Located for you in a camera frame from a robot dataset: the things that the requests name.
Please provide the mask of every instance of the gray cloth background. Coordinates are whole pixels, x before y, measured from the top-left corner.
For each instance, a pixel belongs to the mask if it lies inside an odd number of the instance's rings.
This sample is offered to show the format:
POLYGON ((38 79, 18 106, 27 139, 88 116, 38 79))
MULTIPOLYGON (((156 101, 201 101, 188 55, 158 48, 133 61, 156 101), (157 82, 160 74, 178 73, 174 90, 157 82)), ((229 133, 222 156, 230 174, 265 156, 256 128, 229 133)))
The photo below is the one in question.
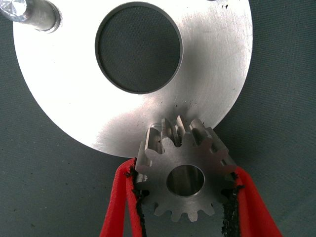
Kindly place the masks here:
MULTIPOLYGON (((284 236, 316 236, 316 1, 250 2, 250 71, 216 132, 284 236)), ((73 140, 45 115, 20 72, 12 24, 0 16, 0 236, 98 236, 124 161, 73 140)), ((215 208, 196 223, 172 223, 145 207, 148 236, 219 237, 215 208)))

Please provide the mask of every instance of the bolt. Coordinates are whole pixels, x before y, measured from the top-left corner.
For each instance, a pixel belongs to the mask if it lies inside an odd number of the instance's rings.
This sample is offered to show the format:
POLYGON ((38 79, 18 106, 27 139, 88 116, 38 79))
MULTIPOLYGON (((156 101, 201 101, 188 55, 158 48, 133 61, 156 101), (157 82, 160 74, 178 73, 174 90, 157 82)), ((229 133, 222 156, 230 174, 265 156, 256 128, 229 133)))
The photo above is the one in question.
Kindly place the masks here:
POLYGON ((45 0, 0 0, 0 12, 11 21, 48 33, 55 31, 60 23, 59 11, 45 0))

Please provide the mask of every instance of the aluminum plate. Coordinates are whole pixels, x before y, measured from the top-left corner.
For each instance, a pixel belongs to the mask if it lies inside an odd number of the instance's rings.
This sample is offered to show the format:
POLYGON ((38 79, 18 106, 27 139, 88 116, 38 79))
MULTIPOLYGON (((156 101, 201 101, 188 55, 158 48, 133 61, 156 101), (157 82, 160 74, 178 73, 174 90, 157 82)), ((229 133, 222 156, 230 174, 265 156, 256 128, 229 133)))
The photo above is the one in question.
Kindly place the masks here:
POLYGON ((142 1, 171 19, 181 42, 175 75, 163 88, 147 94, 113 85, 99 68, 95 54, 103 19, 133 1, 51 2, 61 12, 55 32, 45 34, 14 23, 17 58, 45 113, 89 147, 135 157, 148 127, 162 118, 174 121, 178 115, 187 122, 198 118, 205 127, 215 127, 243 87, 253 39, 248 0, 142 1))

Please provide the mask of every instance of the machined steel part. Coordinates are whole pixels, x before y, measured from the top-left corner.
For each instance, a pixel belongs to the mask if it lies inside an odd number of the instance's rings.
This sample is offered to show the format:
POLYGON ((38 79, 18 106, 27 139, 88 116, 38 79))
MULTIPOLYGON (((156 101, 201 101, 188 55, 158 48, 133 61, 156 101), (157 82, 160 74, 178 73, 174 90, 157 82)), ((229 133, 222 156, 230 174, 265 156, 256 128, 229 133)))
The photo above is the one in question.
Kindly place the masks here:
POLYGON ((51 3, 62 16, 52 34, 14 22, 17 58, 44 112, 89 147, 136 157, 144 132, 157 120, 172 120, 180 114, 215 127, 241 92, 252 53, 248 0, 51 3), (170 81, 145 94, 115 86, 103 74, 96 56, 96 38, 103 20, 131 6, 150 7, 167 17, 181 44, 179 65, 170 81))
POLYGON ((46 0, 0 0, 0 12, 11 21, 47 33, 54 32, 60 23, 58 9, 46 0))
POLYGON ((136 162, 136 188, 149 191, 144 204, 155 205, 155 215, 171 211, 172 221, 187 213, 191 221, 198 211, 213 215, 213 202, 224 203, 223 189, 234 185, 236 164, 211 128, 199 119, 185 126, 181 117, 171 126, 149 128, 136 162))

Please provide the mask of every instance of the metal disc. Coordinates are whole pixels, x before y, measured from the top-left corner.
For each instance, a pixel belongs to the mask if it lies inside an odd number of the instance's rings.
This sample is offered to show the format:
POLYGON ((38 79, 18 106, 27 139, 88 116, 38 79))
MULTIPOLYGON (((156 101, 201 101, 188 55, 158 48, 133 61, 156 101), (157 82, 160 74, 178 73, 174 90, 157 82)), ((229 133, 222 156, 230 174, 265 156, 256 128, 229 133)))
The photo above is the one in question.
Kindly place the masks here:
POLYGON ((61 13, 51 34, 14 23, 24 79, 45 113, 66 133, 96 150, 137 156, 148 127, 177 115, 215 127, 245 82, 252 53, 248 0, 144 0, 178 31, 181 59, 163 88, 124 91, 98 66, 96 34, 106 15, 128 0, 51 1, 61 13))

